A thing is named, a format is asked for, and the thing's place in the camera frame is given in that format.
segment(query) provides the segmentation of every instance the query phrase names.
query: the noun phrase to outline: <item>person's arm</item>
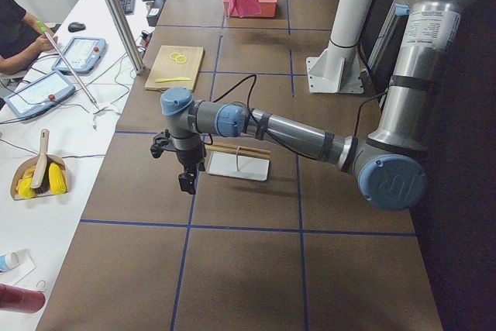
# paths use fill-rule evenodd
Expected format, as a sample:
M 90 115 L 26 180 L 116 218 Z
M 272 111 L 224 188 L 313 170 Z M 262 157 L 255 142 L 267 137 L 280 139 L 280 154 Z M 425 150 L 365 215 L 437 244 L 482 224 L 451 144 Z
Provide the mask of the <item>person's arm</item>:
M 37 33 L 39 33 L 40 35 L 43 35 L 42 31 L 40 30 L 40 28 L 38 27 L 38 25 L 36 24 L 38 20 L 37 17 L 35 17 L 34 15 L 32 15 L 31 13 L 29 12 L 26 12 L 26 15 L 24 16 L 24 18 L 22 19 L 22 21 L 29 27 L 31 27 L 31 29 L 33 29 L 34 31 L 36 31 Z M 46 29 L 48 30 L 48 33 L 53 36 L 53 31 L 47 27 L 45 24 L 43 24 Z
M 12 57 L 3 58 L 0 55 L 0 73 L 15 74 L 29 65 L 41 52 L 52 49 L 53 46 L 47 37 L 44 35 L 39 36 L 26 49 Z

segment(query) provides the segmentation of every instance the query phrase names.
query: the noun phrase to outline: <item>wooden cutting board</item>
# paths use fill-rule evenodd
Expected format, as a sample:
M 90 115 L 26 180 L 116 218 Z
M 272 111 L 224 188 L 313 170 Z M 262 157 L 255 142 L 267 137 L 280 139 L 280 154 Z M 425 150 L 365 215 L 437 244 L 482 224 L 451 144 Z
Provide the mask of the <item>wooden cutting board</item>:
M 180 53 L 186 56 L 186 62 L 179 64 L 171 58 L 173 53 Z M 202 65 L 203 47 L 185 47 L 185 46 L 161 46 L 157 58 L 153 63 L 150 75 L 145 83 L 145 89 L 149 91 L 164 91 L 172 87 L 185 87 L 190 91 L 195 89 L 198 79 L 198 72 Z M 168 81 L 156 83 L 155 79 L 186 77 L 190 81 Z

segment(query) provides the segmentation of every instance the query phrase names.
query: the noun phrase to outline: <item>black shirt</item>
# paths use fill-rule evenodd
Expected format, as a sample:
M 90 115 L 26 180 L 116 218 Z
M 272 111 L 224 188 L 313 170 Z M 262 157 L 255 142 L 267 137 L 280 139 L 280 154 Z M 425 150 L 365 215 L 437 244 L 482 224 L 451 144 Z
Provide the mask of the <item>black shirt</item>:
M 15 0 L 0 0 L 0 56 L 12 57 L 36 40 L 39 35 L 22 19 L 26 10 Z

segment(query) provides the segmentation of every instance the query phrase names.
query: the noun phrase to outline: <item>brush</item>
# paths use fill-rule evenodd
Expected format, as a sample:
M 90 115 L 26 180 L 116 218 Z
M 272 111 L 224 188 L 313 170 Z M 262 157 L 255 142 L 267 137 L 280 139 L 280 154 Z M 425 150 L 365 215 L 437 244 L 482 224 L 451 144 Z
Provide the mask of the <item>brush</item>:
M 42 129 L 40 134 L 40 151 L 38 161 L 34 170 L 33 180 L 31 181 L 31 189 L 38 195 L 46 193 L 50 188 L 50 180 L 48 177 L 48 167 L 51 160 L 47 157 L 48 149 L 48 129 Z

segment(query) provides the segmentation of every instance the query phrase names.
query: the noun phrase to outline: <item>wooden stick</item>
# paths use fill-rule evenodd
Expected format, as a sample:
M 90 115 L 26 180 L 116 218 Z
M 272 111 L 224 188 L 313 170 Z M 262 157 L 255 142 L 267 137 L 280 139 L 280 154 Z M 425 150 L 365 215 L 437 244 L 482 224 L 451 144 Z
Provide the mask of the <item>wooden stick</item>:
M 220 147 L 216 145 L 205 145 L 205 148 L 210 151 L 218 151 L 221 153 L 227 153 L 227 154 L 238 154 L 243 157 L 252 157 L 252 158 L 259 158 L 259 159 L 270 159 L 270 152 L 269 154 L 267 153 L 258 153 L 250 150 L 244 150 L 243 147 Z
M 253 153 L 270 154 L 270 150 L 257 149 L 256 147 L 240 147 L 238 145 L 232 145 L 231 143 L 213 143 L 211 146 L 214 147 L 228 147 L 229 149 L 237 149 L 251 151 Z

